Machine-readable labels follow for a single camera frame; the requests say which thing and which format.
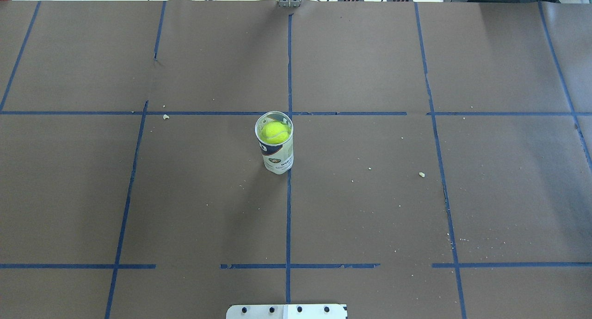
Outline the yellow tennis ball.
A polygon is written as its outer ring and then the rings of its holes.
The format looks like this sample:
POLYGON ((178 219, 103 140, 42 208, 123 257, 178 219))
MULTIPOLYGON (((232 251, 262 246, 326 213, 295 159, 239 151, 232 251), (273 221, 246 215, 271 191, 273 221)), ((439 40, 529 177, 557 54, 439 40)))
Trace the yellow tennis ball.
POLYGON ((283 144, 290 137, 291 131, 289 125, 280 121, 265 123, 260 131, 260 139, 270 145, 283 144))

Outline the tennis ball can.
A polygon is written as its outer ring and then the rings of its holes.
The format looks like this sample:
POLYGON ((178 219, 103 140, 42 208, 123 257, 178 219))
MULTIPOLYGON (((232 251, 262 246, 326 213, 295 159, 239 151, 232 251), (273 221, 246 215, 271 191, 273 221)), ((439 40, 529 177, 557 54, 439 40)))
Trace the tennis ball can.
POLYGON ((294 163, 293 135, 294 128, 290 117, 285 113, 271 111, 264 113, 254 125, 254 133, 259 142, 261 155, 264 159, 264 166, 274 174, 284 174, 292 168, 294 163), (270 146, 260 139, 260 131, 265 123, 280 121, 290 127, 290 137, 283 144, 270 146))

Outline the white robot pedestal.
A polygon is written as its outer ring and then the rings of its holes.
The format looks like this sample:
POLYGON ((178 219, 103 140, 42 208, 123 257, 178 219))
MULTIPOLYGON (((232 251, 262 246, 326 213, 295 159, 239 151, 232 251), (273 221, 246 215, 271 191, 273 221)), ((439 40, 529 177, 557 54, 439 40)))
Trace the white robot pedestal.
POLYGON ((226 312, 227 319, 347 319, 347 306, 342 304, 256 304, 234 305, 226 312))

